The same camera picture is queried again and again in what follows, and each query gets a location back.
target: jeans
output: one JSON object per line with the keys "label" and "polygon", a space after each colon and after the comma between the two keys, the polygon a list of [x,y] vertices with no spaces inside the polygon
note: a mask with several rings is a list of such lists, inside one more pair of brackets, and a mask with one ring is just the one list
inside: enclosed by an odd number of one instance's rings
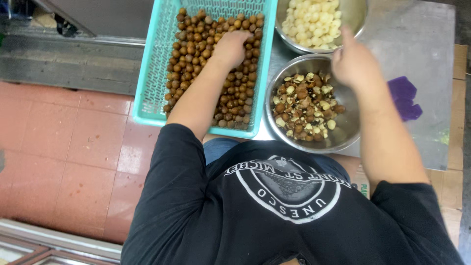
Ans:
{"label": "jeans", "polygon": [[[238,145],[239,142],[229,138],[215,138],[207,141],[203,144],[204,156],[206,157],[206,165],[219,159],[227,151],[234,146]],[[350,183],[350,177],[347,171],[337,161],[330,157],[326,157],[318,154],[306,153],[309,157],[316,161],[317,164],[327,173],[332,176],[343,179]]]}

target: black t-shirt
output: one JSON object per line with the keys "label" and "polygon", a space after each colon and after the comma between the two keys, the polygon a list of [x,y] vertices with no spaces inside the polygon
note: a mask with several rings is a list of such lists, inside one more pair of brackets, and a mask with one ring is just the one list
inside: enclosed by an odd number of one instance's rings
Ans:
{"label": "black t-shirt", "polygon": [[433,188],[379,183],[369,201],[305,153],[238,144],[205,166],[202,144],[162,128],[122,264],[463,264]]}

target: stainless steel bowl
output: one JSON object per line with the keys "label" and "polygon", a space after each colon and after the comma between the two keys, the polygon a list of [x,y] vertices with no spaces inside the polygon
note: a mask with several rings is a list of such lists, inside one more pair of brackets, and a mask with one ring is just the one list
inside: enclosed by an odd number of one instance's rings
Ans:
{"label": "stainless steel bowl", "polygon": [[[303,47],[294,41],[292,41],[286,34],[281,30],[281,23],[286,19],[286,10],[288,9],[288,3],[290,0],[278,0],[278,8],[276,10],[275,28],[278,34],[280,34],[283,42],[291,50],[299,54],[309,53],[332,53],[333,49],[328,50],[317,50]],[[360,36],[363,32],[366,18],[368,16],[368,0],[340,0],[338,10],[342,12],[342,25],[348,25],[355,34],[355,38]],[[342,36],[334,39],[333,43],[339,47],[342,46]]]}
{"label": "stainless steel bowl", "polygon": [[273,117],[273,97],[281,84],[284,84],[284,78],[295,74],[306,75],[309,72],[331,74],[331,56],[329,54],[307,54],[299,56],[289,61],[273,77],[265,96],[265,114],[268,123],[276,135],[287,144],[309,153],[334,153],[347,148],[360,137],[360,116],[358,111],[358,102],[354,92],[349,87],[343,86],[337,82],[334,75],[328,83],[334,87],[334,96],[339,104],[345,106],[346,111],[335,117],[337,126],[334,130],[328,130],[328,137],[324,141],[301,141],[290,139],[286,136],[286,131],[276,125]]}

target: red tile floor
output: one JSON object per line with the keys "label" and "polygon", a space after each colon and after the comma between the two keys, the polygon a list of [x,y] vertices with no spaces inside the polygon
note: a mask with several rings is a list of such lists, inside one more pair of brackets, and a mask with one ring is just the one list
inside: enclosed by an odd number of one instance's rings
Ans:
{"label": "red tile floor", "polygon": [[160,131],[133,100],[0,82],[0,217],[124,242]]}

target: stainless steel table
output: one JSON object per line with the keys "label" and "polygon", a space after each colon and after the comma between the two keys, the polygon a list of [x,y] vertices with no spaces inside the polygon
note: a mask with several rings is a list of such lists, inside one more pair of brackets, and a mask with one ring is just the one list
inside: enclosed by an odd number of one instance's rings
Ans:
{"label": "stainless steel table", "polygon": [[[418,0],[370,0],[369,18],[359,41],[378,58],[388,80],[407,76],[417,87],[414,103],[422,116],[406,122],[423,159],[430,169],[446,170],[448,164],[453,59],[455,42],[454,6]],[[288,61],[291,52],[275,33],[268,80]],[[263,117],[254,140],[276,140]],[[338,152],[360,156],[360,140]]]}

